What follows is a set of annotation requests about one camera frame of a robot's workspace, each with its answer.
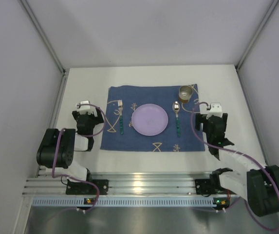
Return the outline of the teal-handled spoon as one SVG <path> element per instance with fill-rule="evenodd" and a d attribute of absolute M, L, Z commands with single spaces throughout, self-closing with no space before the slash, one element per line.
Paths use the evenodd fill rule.
<path fill-rule="evenodd" d="M 175 119 L 176 119 L 176 130 L 177 130 L 177 136 L 181 136 L 181 128 L 180 128 L 180 120 L 179 120 L 179 111 L 180 111 L 180 104 L 179 102 L 175 101 L 172 105 L 172 109 L 175 113 Z"/>

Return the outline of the metal cup with cork base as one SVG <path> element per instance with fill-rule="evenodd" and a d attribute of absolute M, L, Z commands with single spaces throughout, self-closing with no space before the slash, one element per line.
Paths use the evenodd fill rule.
<path fill-rule="evenodd" d="M 181 103 L 188 103 L 193 94 L 191 85 L 184 85 L 179 88 L 179 100 Z"/>

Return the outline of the teal-handled fork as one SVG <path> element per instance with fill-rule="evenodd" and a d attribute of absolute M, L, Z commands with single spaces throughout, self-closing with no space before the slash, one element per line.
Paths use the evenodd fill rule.
<path fill-rule="evenodd" d="M 119 124 L 120 124 L 120 134 L 124 134 L 124 126 L 123 126 L 123 101 L 120 99 L 118 100 L 118 111 L 119 111 Z"/>

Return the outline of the purple bowl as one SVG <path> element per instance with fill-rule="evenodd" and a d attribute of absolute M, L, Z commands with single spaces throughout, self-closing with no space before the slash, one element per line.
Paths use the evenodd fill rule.
<path fill-rule="evenodd" d="M 152 137 L 161 134 L 168 125 L 166 111 L 156 104 L 139 106 L 132 114 L 133 128 L 139 134 Z"/>

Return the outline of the blue fish-print cloth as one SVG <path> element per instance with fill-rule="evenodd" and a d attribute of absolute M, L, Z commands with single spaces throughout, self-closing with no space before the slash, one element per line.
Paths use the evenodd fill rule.
<path fill-rule="evenodd" d="M 177 136 L 175 113 L 172 105 L 178 100 L 180 86 L 141 87 L 123 85 L 110 87 L 106 107 L 106 127 L 100 148 L 106 151 L 125 152 L 203 152 L 203 134 L 194 134 L 191 129 L 191 113 L 198 112 L 198 85 L 191 84 L 193 94 L 188 103 L 181 104 L 178 113 L 181 136 Z M 123 101 L 124 134 L 120 134 L 118 100 Z M 168 115 L 166 129 L 156 136 L 144 136 L 133 128 L 131 116 L 141 105 L 156 104 Z"/>

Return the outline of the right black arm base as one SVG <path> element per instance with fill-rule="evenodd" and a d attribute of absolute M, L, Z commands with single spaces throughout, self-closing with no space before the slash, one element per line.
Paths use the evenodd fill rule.
<path fill-rule="evenodd" d="M 197 195 L 209 197 L 216 194 L 234 194 L 232 191 L 222 188 L 219 176 L 226 172 L 232 172 L 229 168 L 219 168 L 213 171 L 208 178 L 194 179 Z"/>

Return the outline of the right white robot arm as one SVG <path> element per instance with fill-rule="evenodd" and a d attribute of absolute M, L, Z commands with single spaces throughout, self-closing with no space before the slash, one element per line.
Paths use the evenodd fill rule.
<path fill-rule="evenodd" d="M 191 122 L 193 133 L 202 130 L 206 134 L 209 153 L 223 165 L 210 175 L 215 190 L 236 193 L 258 217 L 279 212 L 279 166 L 260 164 L 229 149 L 233 143 L 225 137 L 227 114 L 194 114 Z"/>

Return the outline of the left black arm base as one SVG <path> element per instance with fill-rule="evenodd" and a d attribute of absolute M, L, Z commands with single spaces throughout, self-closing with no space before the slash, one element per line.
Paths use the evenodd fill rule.
<path fill-rule="evenodd" d="M 99 189 L 100 195 L 106 195 L 109 189 L 107 179 L 93 179 L 92 183 Z M 96 195 L 96 188 L 93 185 L 67 180 L 66 195 Z"/>

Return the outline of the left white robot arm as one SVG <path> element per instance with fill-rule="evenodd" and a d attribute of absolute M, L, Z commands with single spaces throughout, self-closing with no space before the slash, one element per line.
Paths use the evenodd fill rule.
<path fill-rule="evenodd" d="M 52 177 L 65 176 L 81 182 L 92 182 L 89 169 L 74 160 L 75 152 L 90 152 L 94 145 L 94 128 L 105 124 L 102 112 L 73 111 L 76 129 L 47 129 L 37 151 L 37 163 L 52 170 Z"/>

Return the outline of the aluminium mounting rail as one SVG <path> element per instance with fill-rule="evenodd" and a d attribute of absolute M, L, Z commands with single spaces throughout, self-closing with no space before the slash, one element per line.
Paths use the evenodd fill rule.
<path fill-rule="evenodd" d="M 208 173 L 93 173 L 92 179 L 107 179 L 107 196 L 186 196 L 196 195 L 194 179 L 208 178 Z M 26 180 L 24 196 L 66 195 L 67 179 L 52 178 L 40 170 Z"/>

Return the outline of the left aluminium frame post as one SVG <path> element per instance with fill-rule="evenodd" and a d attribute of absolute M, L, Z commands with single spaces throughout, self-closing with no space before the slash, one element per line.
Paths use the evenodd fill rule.
<path fill-rule="evenodd" d="M 51 58 L 53 59 L 55 65 L 57 66 L 58 70 L 61 74 L 64 74 L 66 72 L 66 69 L 63 67 L 61 61 L 59 60 L 52 44 L 49 41 L 49 38 L 47 37 L 45 31 L 43 30 L 39 20 L 37 19 L 33 9 L 31 8 L 29 2 L 27 0 L 18 0 L 19 4 L 22 6 L 23 10 L 25 11 L 27 17 L 31 21 L 34 29 L 36 30 L 37 34 L 39 35 L 42 43 L 44 44 L 44 47 L 49 52 Z"/>

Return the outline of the aluminium frame post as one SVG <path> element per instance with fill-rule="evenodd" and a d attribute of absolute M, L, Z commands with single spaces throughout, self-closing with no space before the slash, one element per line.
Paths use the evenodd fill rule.
<path fill-rule="evenodd" d="M 31 21 L 34 29 L 36 30 L 37 34 L 39 35 L 42 43 L 44 44 L 44 47 L 49 52 L 51 58 L 53 59 L 55 65 L 57 66 L 58 70 L 61 74 L 64 74 L 66 72 L 66 69 L 63 67 L 61 61 L 59 60 L 52 44 L 49 41 L 49 38 L 47 37 L 45 31 L 43 30 L 39 20 L 37 19 L 33 9 L 31 8 L 29 2 L 27 0 L 18 0 L 19 4 L 22 6 L 23 10 L 25 11 L 27 17 Z"/>
<path fill-rule="evenodd" d="M 253 33 L 251 39 L 249 40 L 249 43 L 246 46 L 242 56 L 240 57 L 238 63 L 235 65 L 235 68 L 236 68 L 237 72 L 241 69 L 244 62 L 248 58 L 248 56 L 251 53 L 253 47 L 257 43 L 259 37 L 261 36 L 261 34 L 262 34 L 263 30 L 265 29 L 265 27 L 267 26 L 267 24 L 269 23 L 271 17 L 273 16 L 273 14 L 276 11 L 276 9 L 278 8 L 278 6 L 279 6 L 279 0 L 270 1 L 270 4 L 269 4 L 268 8 L 266 9 L 266 11 L 265 11 L 264 15 L 262 16 L 259 24 L 257 25 L 256 30 Z"/>

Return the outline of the right aluminium frame post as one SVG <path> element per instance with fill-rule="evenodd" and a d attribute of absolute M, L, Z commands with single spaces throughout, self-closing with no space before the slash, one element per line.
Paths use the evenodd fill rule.
<path fill-rule="evenodd" d="M 279 6 L 279 0 L 270 1 L 270 4 L 269 4 L 268 8 L 266 9 L 266 11 L 265 11 L 264 15 L 262 16 L 259 24 L 257 25 L 256 30 L 253 33 L 251 39 L 249 40 L 249 43 L 246 46 L 242 56 L 240 57 L 238 63 L 235 65 L 235 68 L 236 68 L 237 72 L 241 69 L 244 62 L 248 58 L 248 56 L 251 53 L 253 47 L 257 43 L 259 37 L 261 36 L 261 34 L 262 34 L 263 30 L 265 29 L 265 27 L 267 26 L 267 24 L 269 23 L 271 17 L 273 16 L 273 14 L 276 11 L 276 9 L 278 8 L 278 6 Z"/>

